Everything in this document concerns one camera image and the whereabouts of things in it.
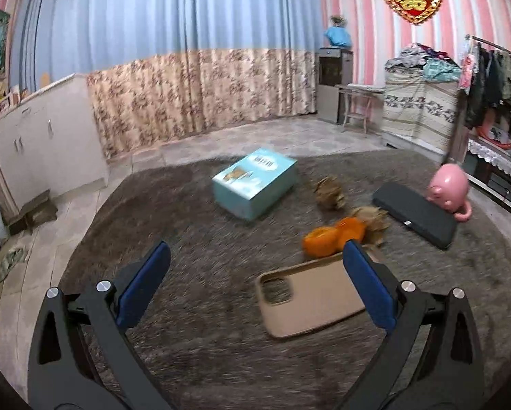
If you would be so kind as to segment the orange peel piece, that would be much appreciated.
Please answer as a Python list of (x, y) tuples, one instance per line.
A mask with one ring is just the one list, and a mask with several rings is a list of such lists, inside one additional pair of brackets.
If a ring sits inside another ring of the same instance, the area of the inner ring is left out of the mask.
[(362, 243), (366, 233), (366, 224), (354, 217), (347, 217), (339, 220), (334, 225), (338, 231), (337, 246), (344, 248), (344, 244), (350, 240)]
[(340, 231), (334, 227), (318, 227), (302, 238), (302, 249), (307, 256), (322, 258), (335, 254)]

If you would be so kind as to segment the brown crumpled husk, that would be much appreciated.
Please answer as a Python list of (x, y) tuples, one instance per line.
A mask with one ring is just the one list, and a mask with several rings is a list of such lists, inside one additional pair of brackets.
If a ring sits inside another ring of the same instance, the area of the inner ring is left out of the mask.
[(388, 213), (379, 207), (366, 205), (351, 211), (351, 216), (366, 226), (363, 243), (382, 246), (385, 243), (385, 233), (390, 226)]
[(341, 210), (346, 204), (341, 183), (335, 176), (326, 176), (315, 185), (315, 200), (328, 211)]

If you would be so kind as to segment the cardboard scrap on floor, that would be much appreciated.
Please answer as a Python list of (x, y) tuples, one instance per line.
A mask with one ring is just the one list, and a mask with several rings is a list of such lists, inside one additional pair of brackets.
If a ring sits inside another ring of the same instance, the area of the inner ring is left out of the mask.
[(8, 231), (11, 236), (27, 231), (32, 234), (38, 226), (55, 221), (57, 219), (58, 209), (52, 201), (50, 191), (39, 194), (37, 197), (26, 203), (19, 212), (19, 215), (13, 218)]

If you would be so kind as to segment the black rectangular case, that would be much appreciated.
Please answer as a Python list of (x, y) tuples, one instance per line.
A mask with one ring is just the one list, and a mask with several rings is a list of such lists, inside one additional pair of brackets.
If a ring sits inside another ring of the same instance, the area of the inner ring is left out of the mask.
[(372, 203), (437, 248), (450, 247), (456, 233), (454, 216), (414, 190), (386, 182), (373, 193)]

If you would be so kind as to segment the pink pig mug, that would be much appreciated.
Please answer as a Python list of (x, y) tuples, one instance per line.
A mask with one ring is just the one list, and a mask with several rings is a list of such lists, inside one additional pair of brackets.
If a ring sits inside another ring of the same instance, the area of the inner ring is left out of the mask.
[(472, 215), (468, 200), (469, 179), (457, 164), (444, 164), (433, 175), (426, 199), (454, 216), (457, 222), (467, 222)]

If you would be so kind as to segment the low lace covered bench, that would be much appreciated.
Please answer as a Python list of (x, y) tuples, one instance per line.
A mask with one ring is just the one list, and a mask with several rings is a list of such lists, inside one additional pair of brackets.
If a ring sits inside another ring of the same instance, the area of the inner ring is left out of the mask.
[(481, 138), (469, 138), (463, 169), (470, 182), (511, 213), (511, 155)]

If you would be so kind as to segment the white cabinet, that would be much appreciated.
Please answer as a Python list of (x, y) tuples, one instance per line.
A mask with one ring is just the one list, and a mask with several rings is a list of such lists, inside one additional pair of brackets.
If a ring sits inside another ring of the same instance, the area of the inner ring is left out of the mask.
[(56, 198), (107, 184), (86, 75), (54, 82), (0, 117), (0, 171), (13, 213), (45, 192)]

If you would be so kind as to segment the light blue carton box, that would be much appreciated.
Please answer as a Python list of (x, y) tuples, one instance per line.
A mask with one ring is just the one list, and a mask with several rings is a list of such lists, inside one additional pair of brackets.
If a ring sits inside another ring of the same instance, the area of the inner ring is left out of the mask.
[(259, 148), (212, 178), (215, 201), (233, 216), (253, 221), (292, 189), (297, 161)]

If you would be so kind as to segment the patterned cloth covered cabinet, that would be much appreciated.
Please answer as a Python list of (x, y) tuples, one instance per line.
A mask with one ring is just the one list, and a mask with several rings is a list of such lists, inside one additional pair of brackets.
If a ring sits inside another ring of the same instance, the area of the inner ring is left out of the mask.
[(456, 82), (429, 82), (420, 69), (388, 70), (381, 130), (444, 154), (454, 133), (456, 102)]

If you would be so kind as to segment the small metal stool table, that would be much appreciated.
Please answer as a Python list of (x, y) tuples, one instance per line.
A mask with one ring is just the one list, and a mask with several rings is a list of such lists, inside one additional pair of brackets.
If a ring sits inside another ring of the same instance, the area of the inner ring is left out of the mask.
[(344, 119), (341, 126), (345, 131), (352, 121), (359, 122), (367, 135), (372, 112), (372, 103), (385, 93), (385, 88), (375, 85), (348, 83), (336, 84), (340, 98), (344, 101)]

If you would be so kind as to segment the clothes rack with garments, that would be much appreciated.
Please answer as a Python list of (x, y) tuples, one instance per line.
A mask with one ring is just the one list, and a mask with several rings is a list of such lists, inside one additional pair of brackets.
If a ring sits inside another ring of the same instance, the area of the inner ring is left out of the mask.
[(463, 160), (471, 141), (511, 159), (511, 51), (468, 34), (447, 158)]

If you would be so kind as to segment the pile of folded clothes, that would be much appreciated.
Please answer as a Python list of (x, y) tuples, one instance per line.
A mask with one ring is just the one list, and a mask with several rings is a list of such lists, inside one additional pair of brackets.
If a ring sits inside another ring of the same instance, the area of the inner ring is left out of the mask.
[(398, 56), (386, 61), (387, 72), (421, 75), (426, 82), (458, 82), (461, 69), (446, 52), (412, 43), (401, 49)]

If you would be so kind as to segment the grey water dispenser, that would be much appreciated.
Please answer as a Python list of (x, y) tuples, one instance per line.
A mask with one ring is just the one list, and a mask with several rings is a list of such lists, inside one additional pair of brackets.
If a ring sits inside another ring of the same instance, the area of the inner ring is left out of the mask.
[(346, 48), (318, 50), (317, 114), (320, 120), (339, 124), (344, 118), (341, 87), (353, 82), (353, 53)]

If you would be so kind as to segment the blue floral curtain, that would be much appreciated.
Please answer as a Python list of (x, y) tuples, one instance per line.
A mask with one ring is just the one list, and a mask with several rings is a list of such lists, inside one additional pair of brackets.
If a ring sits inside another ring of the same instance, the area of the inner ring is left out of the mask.
[(315, 111), (321, 0), (21, 0), (10, 82), (86, 76), (107, 158)]

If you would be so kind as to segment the blue covered water bottle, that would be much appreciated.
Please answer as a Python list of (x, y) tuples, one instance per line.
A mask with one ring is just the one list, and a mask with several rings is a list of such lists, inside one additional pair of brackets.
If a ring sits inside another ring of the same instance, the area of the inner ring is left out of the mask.
[(342, 26), (329, 27), (324, 36), (328, 40), (331, 47), (339, 47), (344, 49), (351, 49), (353, 46), (352, 37), (348, 31)]

